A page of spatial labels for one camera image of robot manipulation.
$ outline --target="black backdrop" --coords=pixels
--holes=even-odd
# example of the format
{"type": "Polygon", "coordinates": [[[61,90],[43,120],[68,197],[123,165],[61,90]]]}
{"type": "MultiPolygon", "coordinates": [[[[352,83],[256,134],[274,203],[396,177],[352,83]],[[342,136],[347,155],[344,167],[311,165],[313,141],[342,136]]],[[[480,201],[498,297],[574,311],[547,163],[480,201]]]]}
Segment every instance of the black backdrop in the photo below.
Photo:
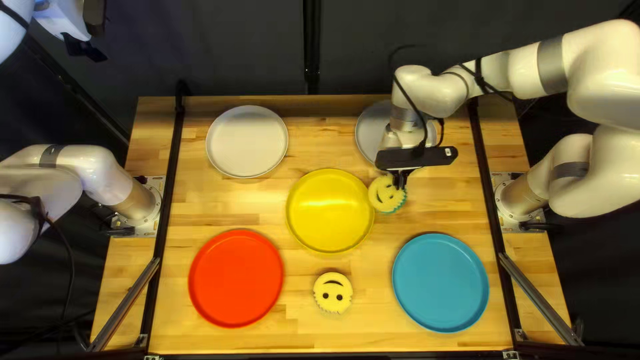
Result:
{"type": "MultiPolygon", "coordinates": [[[[439,71],[457,61],[615,18],[630,2],[324,0],[320,93],[387,93],[387,54],[401,44],[430,48],[407,51],[395,65],[418,63],[439,71]]],[[[107,16],[105,37],[92,40],[109,56],[103,63],[70,58],[63,44],[35,21],[29,32],[127,129],[137,96],[172,95],[179,78],[187,80],[195,95],[304,94],[301,1],[110,0],[107,16]]],[[[0,159],[32,143],[95,143],[124,161],[126,148],[32,54],[18,50],[0,66],[0,78],[0,159]]],[[[592,130],[564,111],[562,97],[553,98],[521,119],[532,163],[562,135],[592,130]]],[[[95,307],[108,244],[98,235],[97,222],[89,220],[90,204],[83,199],[61,221],[79,258],[70,316],[95,307]]],[[[585,340],[637,345],[640,336],[632,326],[640,320],[635,308],[640,271],[631,258],[638,249],[630,237],[637,208],[612,216],[623,225],[614,227],[608,218],[590,225],[554,218],[568,226],[564,234],[552,235],[552,246],[572,318],[585,322],[585,340]],[[597,303],[592,293],[607,294],[606,302],[597,303]]],[[[50,238],[19,262],[0,266],[0,288],[5,290],[0,339],[5,344],[51,324],[60,314],[65,253],[55,234],[46,235],[50,238]]],[[[90,324],[91,315],[78,325],[86,333],[90,324]]],[[[52,354],[55,338],[46,340],[16,356],[52,354]]],[[[79,350],[70,334],[63,348],[79,350]]]]}

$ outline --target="white plate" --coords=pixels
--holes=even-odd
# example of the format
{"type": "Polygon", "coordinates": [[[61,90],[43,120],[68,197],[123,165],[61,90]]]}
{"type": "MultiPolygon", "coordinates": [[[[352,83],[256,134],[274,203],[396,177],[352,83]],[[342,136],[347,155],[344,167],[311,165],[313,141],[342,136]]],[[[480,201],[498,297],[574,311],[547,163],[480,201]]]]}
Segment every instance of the white plate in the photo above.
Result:
{"type": "Polygon", "coordinates": [[[262,106],[244,105],[227,110],[209,128],[209,161],[221,173],[256,177],[275,168],[287,152],[289,135],[282,119],[262,106]]]}

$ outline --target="wood grain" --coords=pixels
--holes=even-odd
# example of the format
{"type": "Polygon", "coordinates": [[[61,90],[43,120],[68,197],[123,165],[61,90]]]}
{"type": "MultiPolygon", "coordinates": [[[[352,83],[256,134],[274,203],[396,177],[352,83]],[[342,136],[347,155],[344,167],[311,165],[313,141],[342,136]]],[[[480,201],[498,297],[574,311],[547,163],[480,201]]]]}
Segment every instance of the wood grain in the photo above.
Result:
{"type": "MultiPolygon", "coordinates": [[[[289,188],[307,172],[340,168],[366,185],[380,174],[359,153],[353,131],[357,115],[369,104],[385,98],[320,95],[187,99],[151,352],[395,352],[511,346],[476,155],[463,110],[447,119],[444,140],[445,145],[457,146],[459,158],[450,166],[423,168],[412,174],[408,202],[394,215],[376,215],[371,235],[361,246],[343,255],[320,256],[303,249],[286,229],[284,202],[289,188]],[[274,171],[258,179],[221,175],[208,162],[204,151],[204,139],[213,119],[240,104],[271,108],[284,117],[289,130],[287,156],[274,171]],[[249,327],[228,330],[207,323],[193,309],[186,276],[194,255],[207,240],[236,227],[258,231],[280,249],[286,278],[278,303],[267,317],[249,327]],[[416,234],[431,231],[451,234],[470,245],[489,275],[491,293],[485,314],[473,327],[458,334],[436,334],[420,328],[403,313],[390,286],[390,267],[397,251],[416,234]],[[344,272],[355,288],[353,306],[342,317],[323,315],[311,295],[315,278],[327,269],[344,272]]],[[[514,116],[501,119],[504,120],[501,125],[486,129],[483,121],[490,164],[492,170],[496,165],[517,170],[511,167],[522,162],[526,165],[518,124],[514,116]],[[505,162],[500,162],[501,147],[510,154],[505,162]]],[[[127,158],[128,171],[134,175],[166,171],[172,123],[172,98],[140,99],[127,158]]],[[[545,295],[552,304],[564,307],[546,236],[536,242],[535,255],[527,251],[529,239],[517,241],[512,240],[511,247],[518,250],[514,253],[510,249],[510,254],[517,254],[516,262],[534,283],[544,283],[545,295]]],[[[112,240],[93,335],[140,274],[151,253],[152,245],[146,240],[112,240]],[[131,259],[136,259],[136,266],[141,267],[128,264],[131,259]]],[[[528,299],[520,297],[518,304],[523,301],[528,299]]],[[[132,309],[109,348],[135,341],[141,310],[140,306],[132,309]]],[[[553,339],[552,330],[539,323],[536,314],[521,311],[521,317],[523,326],[531,324],[535,335],[553,339]]]]}

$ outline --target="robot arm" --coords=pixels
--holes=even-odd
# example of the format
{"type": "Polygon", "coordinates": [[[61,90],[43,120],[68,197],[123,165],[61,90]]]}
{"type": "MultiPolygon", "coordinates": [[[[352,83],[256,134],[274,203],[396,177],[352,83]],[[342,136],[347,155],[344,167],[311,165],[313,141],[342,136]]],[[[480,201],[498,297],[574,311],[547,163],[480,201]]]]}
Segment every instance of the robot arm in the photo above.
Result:
{"type": "MultiPolygon", "coordinates": [[[[476,71],[476,64],[463,65],[476,71]]],[[[521,99],[567,91],[575,114],[602,125],[593,137],[562,139],[526,176],[502,189],[497,204],[503,213],[526,220],[549,203],[560,215],[591,217],[640,199],[637,25],[610,20],[486,56],[480,64],[484,80],[498,91],[511,91],[521,99]]],[[[459,65],[439,76],[408,65],[398,68],[396,77],[416,107],[435,117],[448,117],[467,99],[483,94],[474,76],[459,65]]],[[[391,101],[393,129],[393,124],[407,121],[411,106],[395,84],[391,101]]]]}
{"type": "MultiPolygon", "coordinates": [[[[599,124],[640,129],[640,29],[627,20],[610,20],[482,58],[482,75],[499,91],[532,99],[568,91],[569,108],[599,124]]],[[[476,62],[463,64],[476,71],[476,62]]],[[[419,110],[448,117],[483,91],[473,75],[455,65],[439,76],[418,65],[396,70],[396,77],[419,110]]],[[[393,85],[391,102],[411,106],[393,85]]]]}
{"type": "MultiPolygon", "coordinates": [[[[94,145],[32,145],[0,162],[0,193],[39,196],[52,221],[82,191],[129,220],[156,210],[150,190],[134,180],[107,149],[94,145]]],[[[19,259],[39,235],[29,209],[0,199],[0,264],[19,259]]]]}

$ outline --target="blue plate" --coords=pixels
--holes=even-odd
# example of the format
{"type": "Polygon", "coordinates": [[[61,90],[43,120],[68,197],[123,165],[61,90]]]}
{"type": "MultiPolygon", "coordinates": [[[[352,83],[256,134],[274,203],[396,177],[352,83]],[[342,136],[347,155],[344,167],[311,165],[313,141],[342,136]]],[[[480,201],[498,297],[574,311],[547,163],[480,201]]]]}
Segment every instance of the blue plate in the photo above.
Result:
{"type": "Polygon", "coordinates": [[[489,300],[482,262],[462,241],[420,235],[400,250],[392,282],[396,298],[415,322],[435,332],[458,332],[475,324],[489,300]]]}

